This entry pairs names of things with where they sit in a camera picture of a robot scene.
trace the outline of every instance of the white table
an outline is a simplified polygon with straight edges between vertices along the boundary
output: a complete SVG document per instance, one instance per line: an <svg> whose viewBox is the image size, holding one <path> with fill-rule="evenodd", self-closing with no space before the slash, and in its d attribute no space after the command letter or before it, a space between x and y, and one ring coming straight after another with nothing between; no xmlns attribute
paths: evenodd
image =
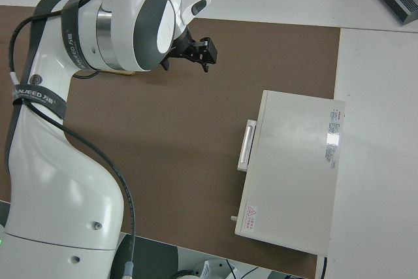
<svg viewBox="0 0 418 279"><path fill-rule="evenodd" d="M418 273L418 34L343 29L346 101L327 278Z"/></svg>

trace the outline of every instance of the black strap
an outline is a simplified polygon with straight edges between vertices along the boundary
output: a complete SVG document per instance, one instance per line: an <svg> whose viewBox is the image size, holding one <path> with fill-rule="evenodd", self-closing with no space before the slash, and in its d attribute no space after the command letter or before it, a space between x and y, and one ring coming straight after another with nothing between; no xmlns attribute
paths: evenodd
<svg viewBox="0 0 418 279"><path fill-rule="evenodd" d="M97 71L86 61L78 36L78 9L82 0L68 0L61 11L61 32L65 50L74 64L83 70Z"/></svg>
<svg viewBox="0 0 418 279"><path fill-rule="evenodd" d="M18 84L13 89L13 104L19 104L19 100L29 99L41 104L59 116L65 118L67 103L59 95L40 85Z"/></svg>
<svg viewBox="0 0 418 279"><path fill-rule="evenodd" d="M54 7L61 0L41 0L37 7L35 8L34 15L46 14L51 12ZM36 20L32 22L31 25L31 37L29 41L29 52L27 54L26 64L24 71L22 73L22 78L20 82L27 83L29 81L29 75L31 73L33 60L38 51L40 40L42 39L42 34L46 25L46 20ZM18 123L18 118L20 114L21 105L16 104L13 106L12 118L10 119L10 125L8 127L6 147L5 147L5 165L6 170L10 174L8 167L8 157L10 154L10 147L12 146L14 131L16 130L16 125Z"/></svg>

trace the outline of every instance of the red warning triangle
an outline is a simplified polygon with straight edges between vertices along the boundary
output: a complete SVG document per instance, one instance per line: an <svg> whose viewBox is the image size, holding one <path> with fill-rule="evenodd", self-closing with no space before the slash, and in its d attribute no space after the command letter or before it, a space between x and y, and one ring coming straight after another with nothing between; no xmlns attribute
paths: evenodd
<svg viewBox="0 0 418 279"><path fill-rule="evenodd" d="M255 215L257 212L251 206L248 206L248 216Z"/></svg>

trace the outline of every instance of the silver metal ring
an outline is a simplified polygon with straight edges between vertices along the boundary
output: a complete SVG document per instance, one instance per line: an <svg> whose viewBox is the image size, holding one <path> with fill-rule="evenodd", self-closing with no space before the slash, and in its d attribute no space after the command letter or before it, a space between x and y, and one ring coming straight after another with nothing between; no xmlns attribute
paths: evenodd
<svg viewBox="0 0 418 279"><path fill-rule="evenodd" d="M96 21L97 44L99 45L100 55L102 55L104 62L112 69L120 70L122 67L116 58L112 45L112 36L110 32L111 21L112 13L104 11L102 7L100 7Z"/></svg>

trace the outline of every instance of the screw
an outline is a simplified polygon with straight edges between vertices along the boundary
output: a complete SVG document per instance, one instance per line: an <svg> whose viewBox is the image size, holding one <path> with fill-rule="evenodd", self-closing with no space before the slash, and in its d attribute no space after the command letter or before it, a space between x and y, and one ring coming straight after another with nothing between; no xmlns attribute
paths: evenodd
<svg viewBox="0 0 418 279"><path fill-rule="evenodd" d="M30 83L34 85L39 85L42 82L42 77L39 74L34 74L31 77Z"/></svg>
<svg viewBox="0 0 418 279"><path fill-rule="evenodd" d="M100 230L102 229L102 224L100 222L95 222L94 223L94 230Z"/></svg>

